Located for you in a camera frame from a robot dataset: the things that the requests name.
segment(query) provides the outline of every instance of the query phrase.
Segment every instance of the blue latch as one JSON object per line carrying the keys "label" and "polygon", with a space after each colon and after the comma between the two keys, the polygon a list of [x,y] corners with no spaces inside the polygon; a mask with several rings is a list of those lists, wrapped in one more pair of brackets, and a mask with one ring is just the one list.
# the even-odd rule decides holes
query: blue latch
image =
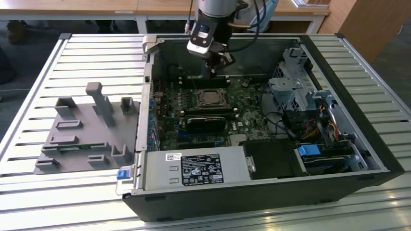
{"label": "blue latch", "polygon": [[120,169],[117,171],[117,180],[125,180],[130,178],[130,170],[129,169]]}
{"label": "blue latch", "polygon": [[300,156],[309,156],[309,155],[320,155],[320,149],[315,144],[309,144],[309,145],[301,145],[297,148],[297,152],[300,153]]}

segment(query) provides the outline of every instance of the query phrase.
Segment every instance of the floor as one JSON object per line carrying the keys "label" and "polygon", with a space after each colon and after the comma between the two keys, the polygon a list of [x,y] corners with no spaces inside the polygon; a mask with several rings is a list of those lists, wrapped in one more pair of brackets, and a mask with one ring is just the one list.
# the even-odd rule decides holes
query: floor
{"label": "floor", "polygon": [[[85,21],[52,21],[45,29],[40,21],[28,21],[29,28],[22,42],[17,45],[5,39],[6,21],[0,21],[0,46],[17,71],[17,78],[0,85],[0,138],[2,138],[14,118],[28,90],[42,68],[48,55],[56,44],[60,33],[96,33],[97,26]],[[122,33],[136,33],[133,21],[117,21]],[[148,23],[148,30],[153,33],[181,33],[184,22],[164,22],[161,28]],[[401,33],[392,38],[385,49],[371,63],[396,94],[411,107],[411,20],[404,24]]]}

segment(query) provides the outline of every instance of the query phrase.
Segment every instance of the slotted metal platform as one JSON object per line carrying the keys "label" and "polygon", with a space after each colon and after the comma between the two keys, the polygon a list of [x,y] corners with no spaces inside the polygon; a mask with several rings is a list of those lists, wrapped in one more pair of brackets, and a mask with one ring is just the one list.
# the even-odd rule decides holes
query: slotted metal platform
{"label": "slotted metal platform", "polygon": [[0,144],[0,230],[328,231],[411,226],[409,109],[344,39],[309,37],[404,167],[404,175],[335,203],[144,223],[114,193],[116,170],[32,174],[57,97],[73,96],[76,103],[90,103],[85,85],[98,81],[110,102],[124,96],[140,100],[142,35],[72,35],[57,41]]}

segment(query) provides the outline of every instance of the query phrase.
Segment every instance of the motherboard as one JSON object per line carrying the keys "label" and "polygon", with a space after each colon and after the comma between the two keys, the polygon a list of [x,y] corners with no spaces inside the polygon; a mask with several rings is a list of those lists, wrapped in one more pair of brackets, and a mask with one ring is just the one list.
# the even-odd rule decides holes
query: motherboard
{"label": "motherboard", "polygon": [[260,110],[261,83],[248,76],[180,77],[154,87],[160,150],[237,146],[271,137]]}

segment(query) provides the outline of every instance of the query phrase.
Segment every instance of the warning label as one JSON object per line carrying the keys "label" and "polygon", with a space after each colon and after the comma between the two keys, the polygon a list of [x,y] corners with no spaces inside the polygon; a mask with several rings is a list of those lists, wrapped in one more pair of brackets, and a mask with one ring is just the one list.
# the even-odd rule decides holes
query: warning label
{"label": "warning label", "polygon": [[222,183],[220,154],[181,156],[182,185]]}

